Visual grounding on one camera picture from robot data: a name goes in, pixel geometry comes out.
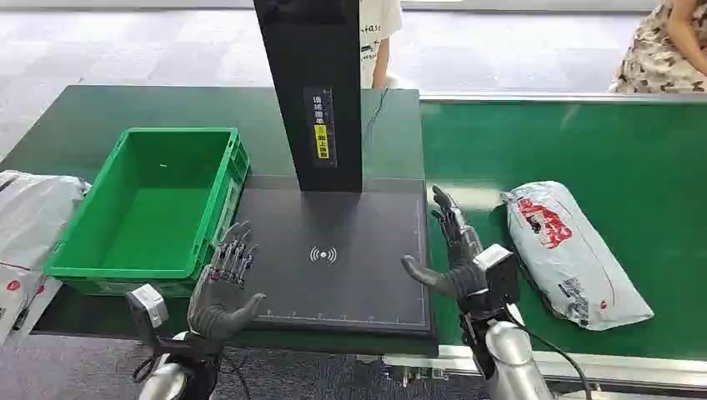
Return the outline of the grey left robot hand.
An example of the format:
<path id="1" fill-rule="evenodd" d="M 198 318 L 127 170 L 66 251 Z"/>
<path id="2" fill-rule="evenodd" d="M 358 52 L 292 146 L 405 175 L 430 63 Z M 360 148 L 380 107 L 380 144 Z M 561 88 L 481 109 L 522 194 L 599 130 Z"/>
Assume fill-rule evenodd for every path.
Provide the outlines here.
<path id="1" fill-rule="evenodd" d="M 190 298 L 187 320 L 192 333 L 222 343 L 258 316 L 266 295 L 245 292 L 245 275 L 258 251 L 252 239 L 249 222 L 236 222 L 224 234 Z"/>

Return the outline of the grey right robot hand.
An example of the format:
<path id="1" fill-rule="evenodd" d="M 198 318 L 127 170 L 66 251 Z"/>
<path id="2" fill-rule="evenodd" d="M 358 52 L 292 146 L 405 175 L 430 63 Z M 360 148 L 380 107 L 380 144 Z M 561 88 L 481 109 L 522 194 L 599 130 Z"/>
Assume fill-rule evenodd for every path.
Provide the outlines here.
<path id="1" fill-rule="evenodd" d="M 482 252 L 482 245 L 475 229 L 453 197 L 441 187 L 432 186 L 434 201 L 439 208 L 432 211 L 446 241 L 449 268 L 436 272 L 422 266 L 411 255 L 404 255 L 401 263 L 405 272 L 418 283 L 454 300 L 465 298 L 488 289 L 485 273 L 474 258 Z"/>

